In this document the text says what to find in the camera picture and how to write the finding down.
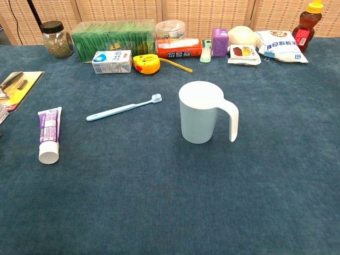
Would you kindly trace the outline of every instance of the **purple box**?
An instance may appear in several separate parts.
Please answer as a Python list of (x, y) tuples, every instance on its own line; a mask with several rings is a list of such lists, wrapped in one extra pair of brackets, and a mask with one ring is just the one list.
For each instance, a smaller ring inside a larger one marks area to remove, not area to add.
[(212, 30), (211, 55), (213, 57), (225, 57), (229, 43), (228, 30), (214, 28)]

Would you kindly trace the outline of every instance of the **orange canister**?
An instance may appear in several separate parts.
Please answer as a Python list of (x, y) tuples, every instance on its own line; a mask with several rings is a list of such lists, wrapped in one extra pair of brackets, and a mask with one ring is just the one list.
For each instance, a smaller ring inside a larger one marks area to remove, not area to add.
[(156, 44), (157, 55), (163, 58), (199, 57), (202, 53), (201, 38), (160, 39)]

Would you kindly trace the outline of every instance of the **white bottle cap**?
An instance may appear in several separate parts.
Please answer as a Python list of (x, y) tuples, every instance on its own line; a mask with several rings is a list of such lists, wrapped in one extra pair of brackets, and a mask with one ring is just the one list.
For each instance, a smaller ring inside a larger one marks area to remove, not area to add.
[(39, 146), (39, 160), (44, 164), (53, 164), (59, 159), (59, 144), (54, 141), (43, 142)]

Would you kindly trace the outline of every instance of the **glass jar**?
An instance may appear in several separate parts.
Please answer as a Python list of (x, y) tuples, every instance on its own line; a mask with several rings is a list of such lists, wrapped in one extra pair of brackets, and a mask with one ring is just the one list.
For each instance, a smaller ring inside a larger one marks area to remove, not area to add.
[(40, 27), (44, 44), (52, 56), (63, 58), (73, 53), (72, 38), (61, 21), (48, 21)]

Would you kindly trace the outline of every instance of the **honey bottle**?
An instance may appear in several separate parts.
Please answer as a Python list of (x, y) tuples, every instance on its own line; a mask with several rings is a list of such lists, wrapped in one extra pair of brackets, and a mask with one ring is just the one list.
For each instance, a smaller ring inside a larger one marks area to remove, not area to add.
[(313, 3), (308, 4), (307, 10), (300, 15), (300, 24), (293, 30), (293, 37), (296, 45), (301, 52), (305, 52), (308, 43), (314, 36), (314, 26), (321, 20), (321, 11), (324, 6), (321, 0), (314, 0)]

